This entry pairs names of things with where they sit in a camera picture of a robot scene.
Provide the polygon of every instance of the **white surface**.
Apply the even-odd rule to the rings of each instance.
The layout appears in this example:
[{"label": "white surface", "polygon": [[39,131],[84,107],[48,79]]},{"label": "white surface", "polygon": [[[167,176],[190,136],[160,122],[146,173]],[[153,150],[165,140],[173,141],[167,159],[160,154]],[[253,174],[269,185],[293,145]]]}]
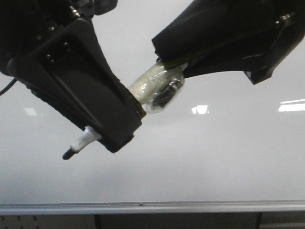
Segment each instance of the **white surface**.
[{"label": "white surface", "polygon": [[[94,19],[122,82],[154,64],[151,38],[190,2],[120,0]],[[302,43],[256,86],[240,72],[187,79],[119,153],[94,143],[69,161],[81,130],[18,83],[0,97],[0,204],[305,200],[305,102],[281,104],[305,99],[304,57]]]}]

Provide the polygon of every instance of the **clear tape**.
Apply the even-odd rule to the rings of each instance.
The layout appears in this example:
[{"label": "clear tape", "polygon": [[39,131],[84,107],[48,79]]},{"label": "clear tape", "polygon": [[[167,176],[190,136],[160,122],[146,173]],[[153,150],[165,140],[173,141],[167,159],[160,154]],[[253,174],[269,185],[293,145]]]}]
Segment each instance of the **clear tape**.
[{"label": "clear tape", "polygon": [[144,105],[146,112],[162,111],[184,85],[183,70],[187,64],[168,69],[163,62],[156,63],[128,89]]}]

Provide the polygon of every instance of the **black cable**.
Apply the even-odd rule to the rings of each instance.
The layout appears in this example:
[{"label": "black cable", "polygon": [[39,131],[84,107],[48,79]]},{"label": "black cable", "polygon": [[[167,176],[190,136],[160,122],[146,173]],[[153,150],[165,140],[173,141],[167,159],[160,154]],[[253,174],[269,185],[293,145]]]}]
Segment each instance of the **black cable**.
[{"label": "black cable", "polygon": [[0,91],[0,96],[6,93],[15,83],[17,82],[16,79],[13,79],[5,88]]}]

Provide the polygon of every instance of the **black plastic housing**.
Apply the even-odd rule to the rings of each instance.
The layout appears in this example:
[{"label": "black plastic housing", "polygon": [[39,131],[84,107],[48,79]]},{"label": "black plastic housing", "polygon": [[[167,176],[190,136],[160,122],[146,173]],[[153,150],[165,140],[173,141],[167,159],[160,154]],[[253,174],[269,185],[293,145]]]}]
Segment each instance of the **black plastic housing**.
[{"label": "black plastic housing", "polygon": [[[12,9],[18,10],[16,3]],[[13,17],[23,18],[14,27],[14,32],[23,32],[22,39],[11,44],[5,40],[18,50],[2,63],[2,71],[79,128],[93,127],[108,150],[118,151],[133,138],[145,111],[110,70],[90,15],[68,0],[32,3],[34,8],[22,6]]]},{"label": "black plastic housing", "polygon": [[194,0],[152,41],[186,78],[244,71],[252,83],[272,76],[305,34],[304,0]]}]

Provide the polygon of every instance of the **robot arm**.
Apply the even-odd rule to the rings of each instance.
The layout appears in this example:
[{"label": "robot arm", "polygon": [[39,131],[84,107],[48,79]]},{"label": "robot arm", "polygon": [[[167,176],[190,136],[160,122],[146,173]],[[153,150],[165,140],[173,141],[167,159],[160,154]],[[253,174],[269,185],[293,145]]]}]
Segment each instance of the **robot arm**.
[{"label": "robot arm", "polygon": [[111,72],[91,22],[116,5],[0,2],[6,9],[0,15],[0,71],[85,129],[65,159],[86,141],[118,151],[141,125],[142,104],[166,106],[184,78],[244,71],[256,84],[271,77],[305,34],[304,0],[194,0],[153,38],[159,61],[128,90]]}]

